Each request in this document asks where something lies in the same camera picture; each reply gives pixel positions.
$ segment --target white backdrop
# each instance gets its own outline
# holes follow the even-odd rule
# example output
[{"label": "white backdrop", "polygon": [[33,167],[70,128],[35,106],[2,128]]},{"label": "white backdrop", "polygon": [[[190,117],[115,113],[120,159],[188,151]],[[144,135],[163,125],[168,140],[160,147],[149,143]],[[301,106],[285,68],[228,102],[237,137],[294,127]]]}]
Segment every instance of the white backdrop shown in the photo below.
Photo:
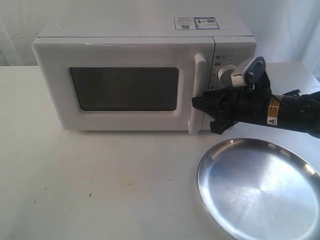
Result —
[{"label": "white backdrop", "polygon": [[[320,0],[225,1],[249,26],[257,55],[267,62],[304,62],[311,71],[320,67]],[[0,0],[0,66],[36,65],[31,44],[66,2]]]}]

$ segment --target microwave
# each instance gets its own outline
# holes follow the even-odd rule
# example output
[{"label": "microwave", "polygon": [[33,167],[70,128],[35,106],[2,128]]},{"label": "microwave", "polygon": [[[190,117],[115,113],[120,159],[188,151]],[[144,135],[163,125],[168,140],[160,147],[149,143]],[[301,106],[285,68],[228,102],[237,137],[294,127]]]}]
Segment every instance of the microwave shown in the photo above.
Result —
[{"label": "microwave", "polygon": [[77,0],[34,41],[66,130],[198,131],[256,42],[224,0]]}]

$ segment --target white table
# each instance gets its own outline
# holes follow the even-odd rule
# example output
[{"label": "white table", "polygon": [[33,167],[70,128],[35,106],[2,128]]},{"label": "white table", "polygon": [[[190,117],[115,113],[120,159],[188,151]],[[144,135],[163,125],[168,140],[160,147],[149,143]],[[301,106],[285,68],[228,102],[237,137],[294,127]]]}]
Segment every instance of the white table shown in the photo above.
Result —
[{"label": "white table", "polygon": [[[320,84],[268,65],[275,94]],[[282,79],[290,79],[285,85]],[[282,145],[320,171],[320,140],[240,123],[209,132],[62,130],[38,67],[0,67],[0,239],[222,240],[196,188],[204,153],[231,138]]]}]

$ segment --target metal plate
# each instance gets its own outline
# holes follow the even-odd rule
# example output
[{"label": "metal plate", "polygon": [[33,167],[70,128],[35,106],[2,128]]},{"label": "metal plate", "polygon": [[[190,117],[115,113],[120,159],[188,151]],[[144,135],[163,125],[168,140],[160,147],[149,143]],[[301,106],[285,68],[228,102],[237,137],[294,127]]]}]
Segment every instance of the metal plate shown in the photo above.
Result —
[{"label": "metal plate", "polygon": [[221,142],[203,156],[197,183],[207,211],[238,240],[320,239],[320,177],[281,146]]}]

